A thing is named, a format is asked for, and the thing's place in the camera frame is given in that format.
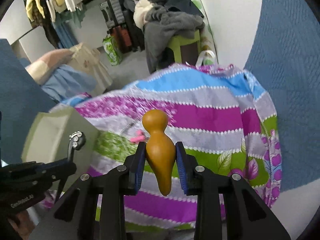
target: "wooden gourd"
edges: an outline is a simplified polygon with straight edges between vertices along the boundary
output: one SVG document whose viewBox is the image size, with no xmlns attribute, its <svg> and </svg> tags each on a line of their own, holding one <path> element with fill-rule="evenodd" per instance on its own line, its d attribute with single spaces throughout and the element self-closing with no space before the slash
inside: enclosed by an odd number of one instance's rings
<svg viewBox="0 0 320 240">
<path fill-rule="evenodd" d="M 146 146 L 146 159 L 156 175 L 158 187 L 162 195 L 171 191 L 171 176 L 176 160 L 176 148 L 164 130 L 168 125 L 168 116 L 157 109 L 146 112 L 142 125 L 150 134 Z"/>
</svg>

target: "gray tile floor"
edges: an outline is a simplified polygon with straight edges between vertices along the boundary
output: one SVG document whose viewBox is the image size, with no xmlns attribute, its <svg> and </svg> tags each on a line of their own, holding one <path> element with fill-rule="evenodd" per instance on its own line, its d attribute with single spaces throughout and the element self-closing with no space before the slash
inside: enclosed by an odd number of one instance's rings
<svg viewBox="0 0 320 240">
<path fill-rule="evenodd" d="M 120 65 L 111 66 L 103 47 L 98 50 L 101 53 L 100 60 L 108 68 L 108 73 L 113 80 L 109 91 L 121 89 L 133 81 L 144 79 L 150 75 L 145 51 L 126 53 Z"/>
</svg>

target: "metal rivet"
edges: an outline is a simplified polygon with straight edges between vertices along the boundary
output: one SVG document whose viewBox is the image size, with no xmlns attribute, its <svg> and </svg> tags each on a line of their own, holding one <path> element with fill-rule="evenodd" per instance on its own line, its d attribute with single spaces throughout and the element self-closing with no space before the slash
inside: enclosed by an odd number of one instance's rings
<svg viewBox="0 0 320 240">
<path fill-rule="evenodd" d="M 204 166 L 201 166 L 201 165 L 196 166 L 196 171 L 203 172 L 204 171 Z"/>
<path fill-rule="evenodd" d="M 89 179 L 89 178 L 90 178 L 90 175 L 87 174 L 87 173 L 84 173 L 84 174 L 82 174 L 82 175 L 80 176 L 80 179 L 81 179 L 81 180 L 87 180 L 87 179 Z"/>
<path fill-rule="evenodd" d="M 241 179 L 241 176 L 240 176 L 238 173 L 234 173 L 234 174 L 232 174 L 232 178 L 233 178 L 234 180 L 240 180 L 240 179 Z"/>
<path fill-rule="evenodd" d="M 125 165 L 119 165 L 118 167 L 117 167 L 117 170 L 118 171 L 125 171 L 127 169 L 127 167 L 125 166 Z"/>
</svg>

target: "colorful fabric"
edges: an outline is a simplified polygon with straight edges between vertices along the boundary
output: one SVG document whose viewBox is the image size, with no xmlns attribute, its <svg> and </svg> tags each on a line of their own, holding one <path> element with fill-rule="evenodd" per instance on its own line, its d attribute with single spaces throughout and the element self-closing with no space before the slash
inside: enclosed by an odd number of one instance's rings
<svg viewBox="0 0 320 240">
<path fill-rule="evenodd" d="M 200 165 L 221 175 L 241 174 L 269 207 L 279 196 L 282 171 L 276 110 L 268 92 L 248 71 L 233 65 L 196 70 L 174 64 L 75 108 L 104 131 L 88 171 L 92 176 L 107 173 L 135 153 L 137 145 L 129 139 L 137 130 L 148 134 L 141 118 L 156 108 L 169 116 L 166 134 L 174 143 L 182 141 L 187 154 L 194 155 Z M 222 198 L 220 203 L 224 217 Z M 137 196 L 125 196 L 124 204 L 127 226 L 135 230 L 195 225 L 197 198 L 183 194 L 176 166 L 167 197 L 160 194 L 156 177 L 146 165 L 141 190 Z"/>
<path fill-rule="evenodd" d="M 200 29 L 200 41 L 201 41 L 201 51 L 203 50 L 212 50 L 214 54 L 216 55 L 215 58 L 212 58 L 211 55 L 206 54 L 203 60 L 203 65 L 212 65 L 212 64 L 217 64 L 217 53 L 214 47 L 214 42 L 213 42 L 213 36 L 212 36 L 212 31 L 209 25 L 209 21 L 207 18 L 207 15 L 204 11 L 204 7 L 202 5 L 201 0 L 191 0 L 191 2 L 194 3 L 198 7 L 198 9 L 202 12 L 204 15 L 203 22 L 205 27 Z"/>
</svg>

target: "green bag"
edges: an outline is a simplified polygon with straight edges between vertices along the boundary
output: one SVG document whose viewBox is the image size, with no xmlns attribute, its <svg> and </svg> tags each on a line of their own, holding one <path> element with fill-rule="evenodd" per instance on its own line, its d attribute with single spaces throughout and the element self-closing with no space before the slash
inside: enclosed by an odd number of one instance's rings
<svg viewBox="0 0 320 240">
<path fill-rule="evenodd" d="M 122 53 L 118 48 L 115 38 L 108 34 L 102 43 L 111 65 L 119 65 L 122 61 Z"/>
</svg>

